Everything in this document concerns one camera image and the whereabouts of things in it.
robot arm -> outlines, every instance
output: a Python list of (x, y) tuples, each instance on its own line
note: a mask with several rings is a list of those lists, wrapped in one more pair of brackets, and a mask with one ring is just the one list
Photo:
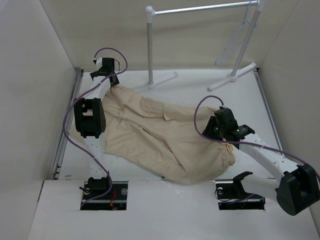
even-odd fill
[(238, 126), (229, 108), (220, 107), (202, 134), (213, 140), (225, 139), (232, 143), (274, 177), (265, 179), (254, 172), (244, 172), (233, 179), (240, 191), (275, 200), (292, 216), (320, 200), (316, 171), (308, 164), (298, 165), (272, 151), (253, 129), (247, 125)]
[[(104, 140), (102, 133), (106, 130), (106, 117), (102, 106), (102, 99), (106, 92), (113, 86), (119, 84), (116, 75), (109, 78), (109, 81), (102, 80), (115, 73), (115, 59), (100, 57), (93, 61), (97, 71), (92, 72), (92, 85), (90, 89), (97, 87), (84, 98), (74, 105), (75, 128), (80, 132), (89, 151), (96, 159), (103, 164), (104, 162)], [(106, 173), (95, 162), (90, 162), (90, 176), (100, 179)]]

beige cloth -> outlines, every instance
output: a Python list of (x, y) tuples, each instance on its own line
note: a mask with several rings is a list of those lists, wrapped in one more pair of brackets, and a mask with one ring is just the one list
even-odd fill
[[(181, 184), (213, 179), (235, 163), (227, 146), (200, 137), (194, 107), (163, 103), (117, 85), (102, 100), (106, 117), (105, 153)], [(197, 126), (204, 130), (215, 109), (202, 107)], [(80, 140), (79, 133), (71, 135)]]

white floor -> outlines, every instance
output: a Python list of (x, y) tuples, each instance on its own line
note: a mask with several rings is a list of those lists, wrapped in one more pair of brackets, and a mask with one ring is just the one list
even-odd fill
[[(165, 76), (173, 71), (155, 71), (154, 78)], [(250, 72), (234, 83), (229, 83), (214, 92), (208, 92), (206, 86), (224, 78), (228, 70), (219, 69), (184, 69), (178, 70), (178, 78), (173, 79), (155, 90), (146, 90), (141, 93), (150, 98), (160, 101), (180, 104), (184, 106), (196, 106), (202, 98), (207, 95), (221, 97), (224, 104), (231, 108), (239, 125), (246, 124), (253, 128), (256, 133), (272, 147), (277, 147), (277, 140), (272, 125), (269, 121), (265, 105), (260, 94), (255, 76)], [(128, 71), (119, 76), (120, 83), (127, 87), (141, 90), (148, 81), (147, 71)], [(88, 73), (83, 76), (80, 92), (87, 90), (92, 84)], [(203, 105), (218, 107), (219, 102), (208, 99)], [(232, 179), (234, 176), (244, 172), (252, 171), (266, 178), (272, 177), (255, 160), (246, 154), (237, 151), (236, 164), (231, 166), (226, 173), (217, 179)], [(110, 171), (113, 181), (129, 180), (159, 180), (160, 177), (143, 170), (142, 168), (128, 162), (122, 157), (105, 154), (104, 164)], [(85, 180), (90, 175), (89, 162), (91, 158), (72, 144), (66, 146), (62, 167), (59, 174), (60, 180)]]
[[(162, 77), (172, 71), (156, 71)], [(206, 86), (228, 70), (178, 70), (178, 78), (142, 94), (157, 100), (196, 106), (209, 94), (221, 97), (240, 125), (252, 127), (268, 144), (276, 138), (253, 72), (234, 83), (208, 93)], [(147, 71), (129, 71), (119, 76), (121, 84), (141, 90)], [(91, 80), (84, 76), (82, 91)], [(204, 103), (218, 107), (215, 100)], [(265, 178), (271, 175), (246, 154), (234, 151), (236, 164), (218, 179), (231, 179), (244, 171)], [(181, 186), (162, 181), (127, 160), (105, 154), (104, 163), (114, 181), (129, 181), (126, 211), (79, 211), (79, 186), (90, 175), (90, 158), (77, 148), (66, 147), (58, 181), (46, 181), (30, 232), (30, 240), (139, 239), (139, 240), (301, 240), (319, 239), (309, 209), (287, 215), (267, 199), (265, 210), (220, 211), (214, 197), (214, 181)]]

purple cable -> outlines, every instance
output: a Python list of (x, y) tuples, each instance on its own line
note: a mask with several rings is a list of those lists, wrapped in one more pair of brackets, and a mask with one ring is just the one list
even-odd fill
[(244, 198), (242, 198), (242, 199), (238, 199), (238, 200), (235, 200), (235, 201), (227, 201), (226, 203), (227, 203), (227, 204), (238, 204), (238, 203), (243, 202), (244, 200), (247, 200), (247, 199), (249, 199), (249, 198), (252, 198), (253, 196), (255, 196), (254, 193), (252, 193), (252, 194), (250, 194), (249, 196), (246, 196), (246, 197), (244, 197)]
[(64, 116), (64, 118), (63, 118), (63, 122), (62, 122), (62, 131), (63, 131), (63, 134), (64, 134), (65, 138), (66, 138), (72, 145), (76, 146), (78, 149), (80, 149), (80, 150), (84, 151), (86, 154), (88, 154), (88, 155), (96, 162), (96, 164), (98, 164), (99, 167), (102, 168), (102, 169), (105, 171), (106, 176), (107, 176), (107, 178), (109, 178), (109, 181), (110, 181), (110, 187), (109, 187), (109, 189), (108, 189), (105, 193), (103, 193), (103, 194), (101, 194), (101, 195), (98, 195), (98, 196), (95, 196), (95, 197), (92, 197), (92, 198), (84, 201), (84, 202), (81, 204), (81, 207), (82, 207), (84, 204), (86, 204), (87, 202), (91, 201), (91, 200), (94, 200), (94, 199), (103, 197), (104, 195), (108, 194), (108, 193), (110, 192), (110, 190), (112, 189), (112, 179), (111, 179), (110, 174), (109, 174), (109, 172), (107, 171), (107, 169), (99, 162), (98, 159), (96, 159), (96, 157), (95, 157), (91, 152), (89, 152), (88, 150), (84, 149), (83, 147), (81, 147), (80, 145), (78, 145), (78, 144), (76, 144), (74, 141), (72, 141), (71, 138), (69, 137), (68, 133), (67, 133), (67, 130), (66, 130), (66, 123), (67, 123), (68, 115), (69, 115), (69, 113), (72, 111), (74, 105), (75, 105), (81, 98), (83, 98), (85, 95), (91, 93), (93, 90), (97, 89), (97, 88), (98, 88), (105, 80), (107, 80), (108, 78), (113, 77), (113, 76), (116, 76), (116, 75), (119, 75), (119, 74), (122, 74), (122, 73), (124, 73), (124, 72), (128, 69), (128, 62), (127, 62), (126, 57), (125, 57), (120, 51), (118, 51), (117, 49), (114, 49), (114, 48), (112, 48), (112, 47), (103, 47), (103, 48), (99, 49), (99, 50), (95, 53), (94, 59), (95, 59), (95, 58), (97, 57), (97, 55), (98, 55), (101, 51), (103, 51), (103, 50), (113, 50), (113, 51), (119, 53), (119, 54), (121, 55), (121, 57), (123, 57), (123, 59), (124, 59), (124, 61), (125, 61), (125, 68), (124, 68), (124, 70), (122, 70), (122, 71), (120, 71), (120, 72), (117, 72), (117, 73), (110, 74), (109, 76), (106, 76), (104, 79), (101, 80), (101, 82), (100, 82), (99, 84), (97, 84), (97, 85), (94, 86), (93, 88), (89, 89), (88, 91), (82, 93), (78, 98), (76, 98), (76, 99), (73, 101), (73, 103), (70, 105), (70, 107), (67, 109), (67, 111), (66, 111), (66, 113), (65, 113), (65, 116)]
[[(245, 145), (251, 145), (251, 146), (255, 146), (255, 147), (259, 147), (259, 148), (264, 148), (264, 149), (267, 149), (267, 150), (270, 150), (270, 151), (274, 151), (274, 152), (277, 152), (277, 153), (280, 153), (280, 154), (284, 154), (286, 156), (289, 156), (291, 158), (294, 158), (296, 160), (298, 160), (299, 162), (303, 163), (303, 164), (307, 164), (306, 161), (302, 160), (300, 157), (297, 157), (289, 152), (286, 152), (286, 151), (282, 151), (282, 150), (279, 150), (279, 149), (276, 149), (276, 148), (273, 148), (273, 147), (270, 147), (270, 146), (264, 146), (264, 145), (261, 145), (261, 144), (258, 144), (258, 143), (254, 143), (254, 142), (248, 142), (248, 141), (223, 141), (223, 140), (215, 140), (215, 139), (211, 139), (209, 137), (206, 137), (205, 135), (203, 135), (199, 130), (198, 130), (198, 127), (197, 127), (197, 113), (198, 113), (198, 110), (200, 108), (200, 105), (208, 98), (215, 98), (215, 99), (218, 99), (220, 100), (221, 104), (224, 105), (224, 102), (221, 100), (221, 98), (217, 97), (217, 96), (213, 96), (213, 95), (209, 95), (209, 96), (206, 96), (204, 99), (202, 99), (198, 106), (196, 106), (195, 108), (195, 111), (194, 111), (194, 116), (193, 116), (193, 123), (194, 123), (194, 128), (196, 130), (196, 132), (201, 136), (203, 137), (204, 139), (207, 139), (211, 142), (215, 142), (215, 143), (222, 143), (222, 144), (245, 144)], [(316, 177), (318, 178), (319, 182), (320, 182), (320, 175), (317, 171), (315, 171), (315, 174), (316, 174)]]

